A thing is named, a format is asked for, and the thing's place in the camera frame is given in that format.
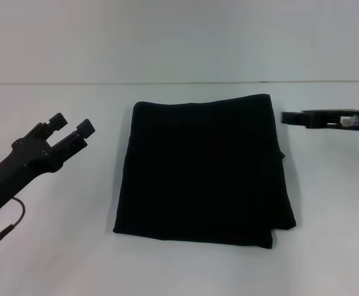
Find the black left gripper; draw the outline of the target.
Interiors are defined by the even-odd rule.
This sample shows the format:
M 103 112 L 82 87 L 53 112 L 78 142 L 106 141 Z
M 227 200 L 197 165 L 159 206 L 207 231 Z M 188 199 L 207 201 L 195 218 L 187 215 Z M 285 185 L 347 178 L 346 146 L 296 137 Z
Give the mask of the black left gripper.
M 11 153 L 0 162 L 0 208 L 32 180 L 44 173 L 54 173 L 88 144 L 95 132 L 89 119 L 83 120 L 74 132 L 54 146 L 47 139 L 67 124 L 61 113 L 48 123 L 37 124 L 25 137 L 12 143 Z

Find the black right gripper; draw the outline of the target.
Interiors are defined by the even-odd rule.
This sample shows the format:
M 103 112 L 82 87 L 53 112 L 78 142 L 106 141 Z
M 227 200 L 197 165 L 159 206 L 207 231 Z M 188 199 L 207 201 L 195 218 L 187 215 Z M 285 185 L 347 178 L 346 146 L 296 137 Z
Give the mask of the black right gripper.
M 310 129 L 359 131 L 359 110 L 327 109 L 282 112 L 281 123 L 285 125 L 304 126 Z

